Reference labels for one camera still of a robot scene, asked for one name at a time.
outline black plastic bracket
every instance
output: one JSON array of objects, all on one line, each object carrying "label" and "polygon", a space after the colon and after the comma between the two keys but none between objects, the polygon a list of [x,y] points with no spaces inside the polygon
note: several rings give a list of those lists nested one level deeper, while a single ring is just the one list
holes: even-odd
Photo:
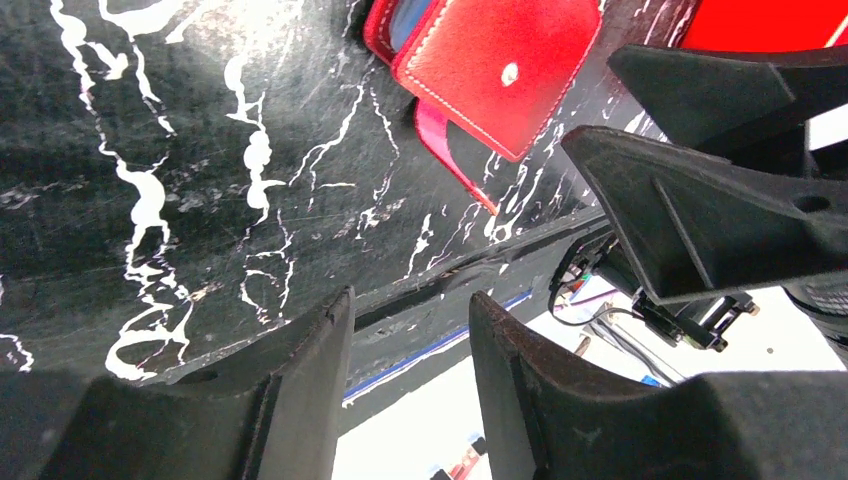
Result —
[{"label": "black plastic bracket", "polygon": [[810,152],[805,123],[848,102],[848,46],[609,64],[679,146],[580,127],[563,147],[654,302],[848,283],[848,141]]},{"label": "black plastic bracket", "polygon": [[173,385],[0,375],[0,478],[329,479],[353,290]]},{"label": "black plastic bracket", "polygon": [[633,311],[670,345],[677,346],[686,335],[698,348],[717,352],[727,348],[723,335],[739,316],[743,313],[756,315],[758,310],[753,298],[746,293],[690,302],[673,310],[655,305],[644,292],[639,292],[633,301]]}]

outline white floor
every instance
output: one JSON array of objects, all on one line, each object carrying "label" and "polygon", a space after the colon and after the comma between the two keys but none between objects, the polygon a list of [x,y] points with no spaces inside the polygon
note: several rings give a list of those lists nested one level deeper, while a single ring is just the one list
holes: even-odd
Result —
[{"label": "white floor", "polygon": [[[782,290],[752,295],[761,308],[759,315],[745,315],[731,327],[725,336],[729,346],[722,353],[688,345],[672,348],[636,320],[617,315],[616,322],[685,377],[729,370],[843,370],[815,326]],[[627,306],[626,298],[613,298],[615,304]],[[529,325],[571,350],[582,338],[581,328],[565,327],[549,315]],[[592,339],[583,358],[634,380],[648,373],[643,364],[598,338]],[[429,480],[439,468],[448,470],[458,463],[480,434],[474,366],[467,358],[341,437],[333,479]],[[486,457],[472,475],[468,478],[491,478]]]}]

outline black cable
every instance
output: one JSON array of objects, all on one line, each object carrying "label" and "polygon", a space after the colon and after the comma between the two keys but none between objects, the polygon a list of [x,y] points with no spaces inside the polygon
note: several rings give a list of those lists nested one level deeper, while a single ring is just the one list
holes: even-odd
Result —
[{"label": "black cable", "polygon": [[577,323],[566,322],[565,320],[557,317],[556,315],[553,315],[553,313],[551,313],[551,315],[553,315],[554,320],[556,320],[557,322],[559,322],[559,323],[561,323],[561,324],[563,324],[567,327],[582,327],[584,325],[588,325],[588,324],[594,322],[595,320],[603,317],[604,315],[606,315],[608,313],[624,313],[626,315],[630,315],[631,317],[633,317],[637,320],[644,320],[644,318],[642,318],[636,312],[632,312],[630,310],[627,310],[626,308],[618,308],[618,307],[610,307],[610,308],[601,310],[600,312],[592,315],[592,317],[589,318],[588,320],[584,320],[582,322],[577,322]]}]

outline blue stripe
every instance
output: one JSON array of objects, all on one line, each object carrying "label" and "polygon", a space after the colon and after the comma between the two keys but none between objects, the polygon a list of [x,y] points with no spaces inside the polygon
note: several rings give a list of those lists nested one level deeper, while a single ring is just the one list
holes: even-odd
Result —
[{"label": "blue stripe", "polygon": [[[521,293],[520,295],[513,298],[512,300],[509,300],[508,302],[504,303],[503,307],[506,310],[509,310],[510,308],[514,307],[518,303],[523,302],[524,300],[530,298],[531,295],[533,295],[533,289],[532,288],[530,290],[527,290],[526,292]],[[444,347],[445,345],[451,343],[452,341],[456,340],[457,338],[459,338],[463,335],[466,335],[467,333],[468,333],[468,327],[460,328],[459,330],[453,332],[452,334],[450,334],[447,337],[439,340],[438,342],[430,345],[429,347],[427,347],[423,350],[419,350],[418,352],[415,352],[414,354],[410,355],[409,357],[406,357],[405,359],[403,359],[400,363],[392,365],[390,368],[387,368],[386,370],[383,370],[382,372],[378,373],[377,375],[363,381],[359,385],[352,387],[350,390],[345,392],[344,400],[347,401],[350,397],[356,396],[357,394],[359,394],[363,390],[366,390],[366,389],[370,388],[371,386],[373,386],[374,384],[379,383],[381,380],[385,379],[386,377],[396,373],[399,370],[403,370],[405,367],[407,367],[410,363],[414,362],[415,360],[417,360],[417,359],[419,359],[419,358],[421,358],[425,355],[429,355],[429,354],[435,352],[436,350]]]}]

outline white stitching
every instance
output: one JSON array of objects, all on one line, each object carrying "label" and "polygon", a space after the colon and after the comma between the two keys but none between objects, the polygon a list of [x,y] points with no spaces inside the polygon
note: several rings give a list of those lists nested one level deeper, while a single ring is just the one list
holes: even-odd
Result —
[{"label": "white stitching", "polygon": [[386,9],[383,10],[383,18],[380,19],[380,26],[377,27],[377,40],[389,50],[389,53],[394,52],[392,46],[386,41],[386,20],[389,18],[389,13],[392,12],[392,7],[397,3],[397,0],[390,0],[386,4]]},{"label": "white stitching", "polygon": [[533,145],[533,142],[536,140],[536,137],[538,137],[538,136],[539,136],[539,134],[540,134],[543,130],[545,130],[545,125],[548,123],[548,120],[549,120],[549,119],[553,116],[554,111],[557,109],[557,107],[559,106],[560,102],[562,102],[563,97],[565,97],[566,92],[568,92],[568,90],[571,88],[571,83],[572,83],[572,81],[574,80],[574,77],[577,75],[577,71],[578,71],[578,70],[580,70],[580,67],[582,67],[582,66],[583,66],[583,62],[586,60],[586,56],[588,56],[588,55],[589,55],[589,50],[591,50],[591,49],[592,49],[592,48],[591,48],[591,47],[592,47],[592,45],[594,45],[594,44],[595,44],[595,40],[598,38],[598,34],[599,34],[599,33],[600,33],[600,31],[601,31],[601,25],[599,24],[599,25],[598,25],[598,28],[596,28],[596,29],[595,29],[595,33],[594,33],[594,35],[592,35],[592,41],[589,43],[589,48],[587,48],[587,49],[583,52],[583,56],[580,58],[580,61],[579,61],[579,62],[577,62],[578,68],[576,68],[576,69],[575,69],[575,70],[571,73],[571,77],[569,77],[569,78],[568,78],[568,82],[566,82],[566,83],[565,83],[565,87],[562,89],[562,92],[560,92],[559,97],[557,98],[557,101],[556,101],[556,102],[554,103],[554,105],[553,105],[553,108],[551,108],[551,111],[550,111],[550,112],[548,112],[548,114],[545,116],[545,120],[542,122],[542,126],[541,126],[541,127],[539,127],[539,130],[537,130],[537,131],[536,131],[536,134],[535,134],[535,135],[533,135],[532,137],[530,137],[530,141],[529,141],[529,142],[527,142],[527,145],[525,145],[525,146],[524,146],[524,148],[522,148],[522,149],[521,149],[521,152],[520,152],[520,153],[515,153],[515,152],[513,152],[512,150],[510,150],[509,148],[507,148],[506,146],[504,146],[503,144],[501,144],[501,142],[499,142],[499,141],[495,140],[495,139],[494,139],[491,135],[489,135],[488,133],[486,133],[486,131],[484,131],[482,128],[480,128],[480,127],[479,127],[476,123],[472,122],[472,121],[471,121],[468,117],[466,117],[465,115],[463,115],[463,114],[459,113],[459,111],[458,111],[456,108],[454,108],[454,107],[453,107],[453,105],[451,105],[450,103],[448,103],[448,102],[447,102],[445,99],[443,99],[441,96],[437,95],[437,94],[436,94],[436,93],[434,93],[432,90],[430,90],[430,88],[428,88],[428,87],[427,87],[427,86],[425,86],[423,83],[421,83],[421,81],[420,81],[420,80],[418,80],[417,78],[415,78],[415,76],[413,76],[413,75],[412,75],[412,72],[411,72],[411,71],[410,71],[410,69],[409,69],[409,67],[410,67],[410,66],[412,65],[412,63],[415,61],[415,58],[416,58],[416,57],[417,57],[417,56],[421,53],[421,50],[423,50],[423,49],[424,49],[424,46],[427,44],[427,40],[430,38],[430,35],[432,35],[433,30],[435,30],[435,29],[436,29],[436,27],[438,27],[438,26],[439,26],[439,23],[441,23],[441,21],[442,21],[442,17],[444,16],[445,11],[448,9],[448,7],[450,6],[450,4],[451,4],[451,3],[453,3],[453,0],[447,0],[447,2],[445,2],[445,6],[442,8],[442,11],[441,11],[441,12],[439,12],[439,16],[436,18],[436,21],[435,21],[435,22],[433,22],[433,26],[432,26],[432,27],[430,27],[430,30],[427,32],[427,35],[424,37],[424,39],[422,39],[422,40],[421,40],[421,44],[418,46],[418,48],[416,48],[416,49],[415,49],[415,54],[413,54],[413,55],[409,58],[409,61],[408,61],[408,62],[407,62],[407,64],[406,64],[406,65],[407,65],[407,68],[404,70],[404,73],[406,74],[406,77],[407,77],[407,78],[409,78],[410,80],[412,80],[413,82],[415,82],[415,84],[416,84],[416,85],[418,85],[419,87],[423,88],[425,92],[427,92],[427,93],[429,93],[431,96],[433,96],[433,98],[435,98],[436,100],[438,100],[438,101],[439,101],[439,103],[441,103],[442,105],[444,105],[444,106],[448,107],[448,108],[450,109],[450,111],[451,111],[451,112],[455,113],[455,114],[456,114],[459,118],[463,119],[466,123],[468,123],[469,125],[471,125],[472,127],[474,127],[474,129],[475,129],[475,130],[477,130],[478,132],[480,132],[481,134],[483,134],[486,138],[488,138],[489,140],[491,140],[491,141],[492,141],[495,145],[497,145],[497,146],[501,147],[502,149],[504,149],[505,151],[509,152],[510,154],[512,154],[512,155],[513,155],[513,156],[515,156],[515,157],[518,157],[518,156],[524,156],[524,155],[526,155],[526,154],[527,154],[527,151],[528,151],[528,150],[530,149],[530,147]]}]

